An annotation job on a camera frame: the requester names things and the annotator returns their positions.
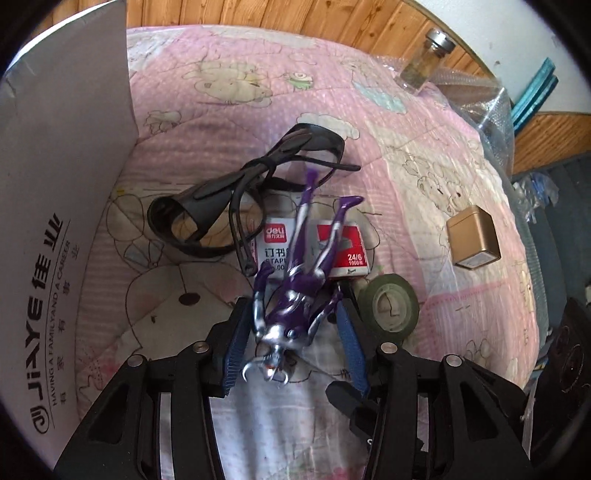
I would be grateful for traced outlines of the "purple silver action figure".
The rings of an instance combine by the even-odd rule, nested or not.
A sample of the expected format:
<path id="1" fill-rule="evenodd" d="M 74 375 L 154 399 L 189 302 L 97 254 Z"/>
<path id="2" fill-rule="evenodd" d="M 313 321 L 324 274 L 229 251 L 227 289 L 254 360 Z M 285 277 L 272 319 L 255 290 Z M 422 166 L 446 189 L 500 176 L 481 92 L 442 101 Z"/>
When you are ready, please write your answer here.
<path id="1" fill-rule="evenodd" d="M 269 260 L 263 262 L 254 279 L 252 300 L 252 330 L 256 342 L 267 347 L 266 353 L 253 357 L 242 367 L 242 378 L 246 379 L 253 369 L 259 370 L 263 380 L 272 382 L 280 376 L 281 382 L 290 382 L 290 373 L 284 369 L 287 353 L 300 352 L 315 339 L 318 328 L 329 314 L 335 312 L 342 293 L 337 291 L 331 299 L 322 304 L 315 312 L 312 307 L 317 301 L 322 287 L 329 280 L 335 258 L 342 240 L 346 213 L 363 202 L 362 196 L 344 196 L 339 198 L 337 213 L 329 225 L 329 238 L 315 262 L 308 266 L 307 241 L 308 218 L 311 202 L 318 186 L 318 171 L 308 169 L 307 183 L 297 206 L 295 215 L 294 237 L 287 250 L 286 272 L 280 285 L 280 296 L 272 310 L 266 309 L 266 285 L 274 269 Z"/>

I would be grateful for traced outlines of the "teal flat boards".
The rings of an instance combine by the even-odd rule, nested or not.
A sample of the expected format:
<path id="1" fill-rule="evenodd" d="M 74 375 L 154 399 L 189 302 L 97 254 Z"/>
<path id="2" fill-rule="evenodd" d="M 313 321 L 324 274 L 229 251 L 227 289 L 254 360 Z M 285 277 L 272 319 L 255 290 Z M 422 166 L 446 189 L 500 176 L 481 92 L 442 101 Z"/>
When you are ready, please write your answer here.
<path id="1" fill-rule="evenodd" d="M 554 62 L 546 58 L 513 106 L 511 119 L 515 135 L 524 130 L 555 90 L 559 83 L 555 69 Z"/>

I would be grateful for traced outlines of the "clear bubble wrap sheet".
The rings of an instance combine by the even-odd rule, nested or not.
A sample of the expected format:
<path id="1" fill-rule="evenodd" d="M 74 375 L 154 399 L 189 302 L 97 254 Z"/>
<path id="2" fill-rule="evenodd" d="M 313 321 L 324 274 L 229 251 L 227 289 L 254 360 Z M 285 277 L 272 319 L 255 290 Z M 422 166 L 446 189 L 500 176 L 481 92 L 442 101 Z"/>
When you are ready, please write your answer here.
<path id="1" fill-rule="evenodd" d="M 509 180 L 514 137 L 496 80 L 446 70 L 412 95 L 394 83 L 398 62 L 381 59 L 388 106 L 367 121 L 380 151 L 380 234 L 420 299 L 410 349 L 438 359 L 457 353 L 525 385 L 548 328 L 541 265 Z M 452 258 L 448 224 L 478 207 L 496 229 L 500 258 Z"/>

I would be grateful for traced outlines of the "white staples box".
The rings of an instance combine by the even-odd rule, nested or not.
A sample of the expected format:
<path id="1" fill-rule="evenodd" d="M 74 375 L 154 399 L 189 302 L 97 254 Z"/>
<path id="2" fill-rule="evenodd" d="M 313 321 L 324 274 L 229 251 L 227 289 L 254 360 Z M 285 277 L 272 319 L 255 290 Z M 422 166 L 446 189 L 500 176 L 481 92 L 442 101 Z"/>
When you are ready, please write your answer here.
<path id="1" fill-rule="evenodd" d="M 256 236 L 253 255 L 257 267 L 266 261 L 273 266 L 270 279 L 280 281 L 287 268 L 287 252 L 294 235 L 294 218 L 267 217 L 263 230 Z"/>

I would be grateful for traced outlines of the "gold square tin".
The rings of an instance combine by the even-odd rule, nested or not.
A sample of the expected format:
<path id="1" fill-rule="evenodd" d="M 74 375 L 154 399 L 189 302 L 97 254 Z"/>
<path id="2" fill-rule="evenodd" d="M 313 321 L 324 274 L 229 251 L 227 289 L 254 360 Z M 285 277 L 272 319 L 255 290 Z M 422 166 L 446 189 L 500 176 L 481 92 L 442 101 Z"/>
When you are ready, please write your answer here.
<path id="1" fill-rule="evenodd" d="M 492 216 L 472 205 L 453 216 L 446 224 L 452 263 L 476 270 L 501 259 L 501 251 Z"/>

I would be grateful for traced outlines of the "red staples box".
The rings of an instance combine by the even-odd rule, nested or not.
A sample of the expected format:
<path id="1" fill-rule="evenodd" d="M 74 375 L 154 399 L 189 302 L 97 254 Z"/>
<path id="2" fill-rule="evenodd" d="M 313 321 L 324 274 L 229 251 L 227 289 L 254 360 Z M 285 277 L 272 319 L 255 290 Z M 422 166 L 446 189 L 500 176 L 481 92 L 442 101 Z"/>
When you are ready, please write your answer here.
<path id="1" fill-rule="evenodd" d="M 328 243 L 331 233 L 329 220 L 315 220 L 312 222 L 311 231 L 308 232 L 308 247 L 310 247 L 311 260 L 320 255 L 325 244 Z M 337 255 L 329 276 L 335 278 L 361 278 L 370 274 L 365 244 L 363 244 L 362 231 L 356 223 L 346 222 L 342 229 L 342 238 L 339 242 Z"/>

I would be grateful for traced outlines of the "black safety glasses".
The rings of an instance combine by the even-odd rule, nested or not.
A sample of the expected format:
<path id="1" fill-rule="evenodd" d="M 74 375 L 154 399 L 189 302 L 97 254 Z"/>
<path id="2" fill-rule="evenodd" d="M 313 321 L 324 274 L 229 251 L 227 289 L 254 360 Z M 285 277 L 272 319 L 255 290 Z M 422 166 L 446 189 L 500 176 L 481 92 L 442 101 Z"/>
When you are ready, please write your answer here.
<path id="1" fill-rule="evenodd" d="M 176 195 L 153 200 L 146 213 L 152 232 L 166 244 L 194 258 L 209 259 L 235 253 L 242 274 L 257 272 L 249 244 L 266 223 L 266 193 L 286 191 L 301 193 L 304 185 L 276 176 L 280 166 L 307 162 L 328 170 L 318 185 L 325 185 L 335 172 L 358 172 L 361 167 L 345 164 L 345 140 L 328 128 L 297 123 L 263 156 L 246 162 L 242 168 L 194 185 Z M 252 232 L 245 230 L 239 218 L 242 198 L 249 197 L 259 208 L 262 220 Z M 204 246 L 201 241 L 222 215 L 228 216 L 230 241 L 224 246 Z"/>

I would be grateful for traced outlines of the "white cardboard box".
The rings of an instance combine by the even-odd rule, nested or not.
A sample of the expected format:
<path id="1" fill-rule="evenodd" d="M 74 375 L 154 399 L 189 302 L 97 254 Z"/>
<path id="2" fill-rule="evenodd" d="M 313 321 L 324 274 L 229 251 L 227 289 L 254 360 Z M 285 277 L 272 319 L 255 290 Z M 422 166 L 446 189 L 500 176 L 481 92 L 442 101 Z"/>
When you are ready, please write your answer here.
<path id="1" fill-rule="evenodd" d="M 1 82 L 1 403 L 49 465 L 79 423 L 86 262 L 137 139 L 126 47 L 110 1 L 32 40 Z"/>

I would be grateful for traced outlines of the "glass spice jar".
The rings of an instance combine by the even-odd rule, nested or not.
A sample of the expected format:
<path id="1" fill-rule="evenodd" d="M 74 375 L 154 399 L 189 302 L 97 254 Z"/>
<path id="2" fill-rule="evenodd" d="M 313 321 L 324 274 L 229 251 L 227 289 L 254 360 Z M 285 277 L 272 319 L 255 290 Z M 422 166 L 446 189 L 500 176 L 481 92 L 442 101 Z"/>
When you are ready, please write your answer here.
<path id="1" fill-rule="evenodd" d="M 397 84 L 417 95 L 448 55 L 456 48 L 456 43 L 444 31 L 431 28 L 425 40 L 396 77 Z"/>

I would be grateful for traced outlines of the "green tape roll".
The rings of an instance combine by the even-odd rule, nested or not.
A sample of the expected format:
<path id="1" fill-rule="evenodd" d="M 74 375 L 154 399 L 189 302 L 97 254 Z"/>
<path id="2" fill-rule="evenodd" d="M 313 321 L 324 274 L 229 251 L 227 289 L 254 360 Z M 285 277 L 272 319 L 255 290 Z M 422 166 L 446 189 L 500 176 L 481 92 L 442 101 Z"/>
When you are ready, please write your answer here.
<path id="1" fill-rule="evenodd" d="M 397 274 L 370 280 L 358 303 L 363 322 L 387 341 L 402 344 L 415 330 L 420 305 L 411 284 Z"/>

